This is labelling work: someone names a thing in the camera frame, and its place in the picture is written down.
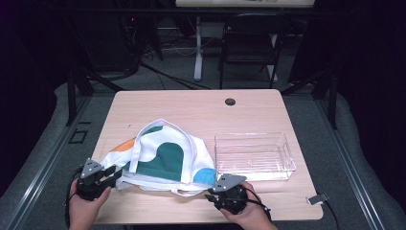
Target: person's left hand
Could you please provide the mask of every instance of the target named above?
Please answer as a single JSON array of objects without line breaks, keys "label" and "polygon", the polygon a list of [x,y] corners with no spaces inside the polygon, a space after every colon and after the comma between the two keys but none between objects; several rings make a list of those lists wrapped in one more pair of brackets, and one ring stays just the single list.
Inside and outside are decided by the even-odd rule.
[{"label": "person's left hand", "polygon": [[[72,196],[77,190],[78,181],[75,180],[71,186],[69,196]],[[93,201],[80,198],[78,195],[73,195],[69,201],[69,216],[70,228],[75,230],[90,229],[99,210],[110,195],[111,188],[107,187],[101,196]]]}]

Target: blue patch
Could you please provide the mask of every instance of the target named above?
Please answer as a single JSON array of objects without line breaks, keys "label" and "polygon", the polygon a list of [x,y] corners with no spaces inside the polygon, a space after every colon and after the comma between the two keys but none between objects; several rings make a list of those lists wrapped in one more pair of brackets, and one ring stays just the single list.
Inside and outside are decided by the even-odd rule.
[{"label": "blue patch", "polygon": [[193,177],[193,182],[208,184],[212,187],[215,185],[215,170],[204,168],[199,170]]}]

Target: chair backrest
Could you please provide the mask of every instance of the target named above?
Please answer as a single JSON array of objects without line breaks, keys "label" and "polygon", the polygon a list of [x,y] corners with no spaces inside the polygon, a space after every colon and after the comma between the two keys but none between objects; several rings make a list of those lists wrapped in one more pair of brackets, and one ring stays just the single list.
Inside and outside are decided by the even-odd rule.
[{"label": "chair backrest", "polygon": [[289,29],[289,19],[275,13],[241,13],[231,16],[224,27],[233,33],[280,34]]}]

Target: gray carpet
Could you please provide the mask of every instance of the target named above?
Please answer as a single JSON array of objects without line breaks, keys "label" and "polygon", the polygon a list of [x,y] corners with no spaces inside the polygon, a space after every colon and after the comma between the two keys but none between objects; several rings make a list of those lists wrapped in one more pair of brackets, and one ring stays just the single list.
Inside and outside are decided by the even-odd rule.
[{"label": "gray carpet", "polygon": [[[298,41],[297,37],[290,37],[284,44],[285,49],[277,73],[279,81],[275,84],[277,89],[282,90],[288,86],[287,77],[289,76]],[[218,51],[215,40],[211,40],[204,47],[203,80],[199,84],[211,88],[218,87],[218,72],[216,70]],[[195,54],[182,56],[175,50],[169,50],[164,51],[164,61],[158,60],[156,57],[152,59],[151,57],[154,56],[146,56],[144,62],[171,76],[192,81]],[[252,73],[253,70],[247,68],[246,71]],[[233,76],[233,72],[226,73],[228,77]],[[258,78],[264,80],[266,74],[266,71],[264,71],[264,73],[258,75]],[[134,76],[114,80],[114,82],[129,90],[186,89],[173,80],[156,75],[142,67]],[[36,173],[41,170],[44,163],[49,158],[52,158],[51,154],[55,150],[59,150],[61,153],[59,157],[53,158],[56,166],[48,169],[50,174],[44,180],[46,182],[45,186],[38,189],[37,196],[33,198],[33,201],[35,201],[33,206],[26,210],[26,216],[18,217],[22,218],[18,223],[20,223],[19,227],[21,229],[66,229],[63,219],[64,209],[61,204],[64,201],[67,182],[73,170],[92,154],[114,96],[110,89],[100,83],[93,82],[93,85],[97,92],[92,98],[87,99],[79,95],[79,99],[82,99],[81,102],[79,100],[79,104],[83,107],[83,113],[79,114],[72,129],[65,126],[67,121],[66,85],[62,85],[56,91],[58,105],[53,120],[48,125],[20,174],[0,199],[0,229],[6,229],[10,221],[15,218],[15,212],[20,208],[20,200],[31,189],[31,181],[35,179]],[[250,84],[236,81],[225,84],[225,88],[227,87],[266,88],[267,84]],[[371,229],[343,170],[338,157],[337,146],[331,138],[328,124],[324,122],[324,114],[318,109],[317,103],[319,102],[314,102],[309,97],[309,89],[311,89],[311,86],[300,90],[297,96],[287,96],[283,99],[298,136],[315,188],[321,193],[327,193],[330,197],[329,203],[337,215],[341,229]],[[363,182],[365,182],[365,187],[370,192],[372,202],[385,223],[386,229],[405,229],[406,218],[404,213],[382,188],[371,167],[362,156],[356,126],[345,100],[341,97],[338,100],[337,125],[338,132],[343,138],[343,142],[354,163],[356,163],[356,169]],[[87,133],[81,144],[69,144],[69,139],[75,129]],[[75,138],[78,139],[73,139],[73,141],[80,140],[79,135]],[[333,215],[326,205],[323,205],[323,210],[324,216],[321,220],[277,221],[276,225],[280,229],[337,229]],[[189,226],[136,226],[135,229],[185,229],[187,227]],[[230,226],[207,225],[199,227],[214,229],[215,227],[226,228]],[[95,226],[94,229],[123,228],[116,225],[104,225]]]}]

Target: chair seat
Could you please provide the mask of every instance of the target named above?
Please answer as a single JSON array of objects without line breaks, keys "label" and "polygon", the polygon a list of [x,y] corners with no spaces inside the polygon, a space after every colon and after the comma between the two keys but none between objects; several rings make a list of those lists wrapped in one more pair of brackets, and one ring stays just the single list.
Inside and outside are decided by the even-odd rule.
[{"label": "chair seat", "polygon": [[269,34],[226,34],[225,61],[267,64],[276,60]]}]

